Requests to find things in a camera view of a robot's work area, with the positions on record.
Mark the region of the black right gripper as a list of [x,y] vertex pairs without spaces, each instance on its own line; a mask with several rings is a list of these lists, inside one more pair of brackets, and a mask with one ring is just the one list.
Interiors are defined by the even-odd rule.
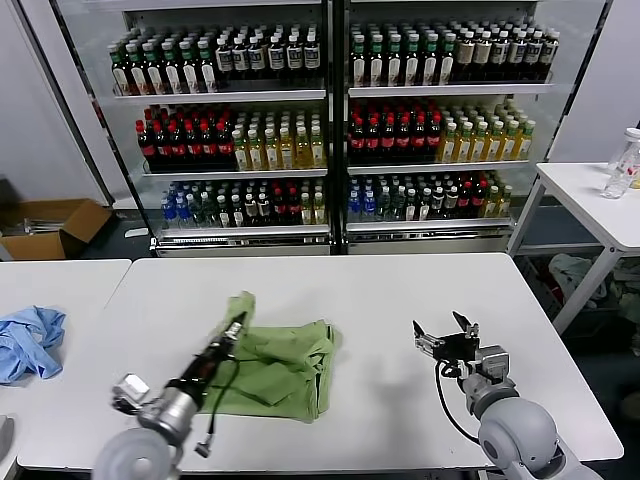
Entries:
[[436,361],[447,363],[471,362],[479,348],[479,325],[456,311],[452,315],[461,329],[460,333],[435,337],[426,333],[417,321],[412,322],[414,343],[418,350]]

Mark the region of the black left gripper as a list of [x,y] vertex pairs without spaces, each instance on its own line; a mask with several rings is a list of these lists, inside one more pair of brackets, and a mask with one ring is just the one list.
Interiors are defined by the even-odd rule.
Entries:
[[180,377],[172,380],[172,387],[191,398],[203,398],[215,379],[220,365],[232,358],[238,340],[245,334],[249,313],[243,311],[227,326],[223,335],[215,337],[197,354]]

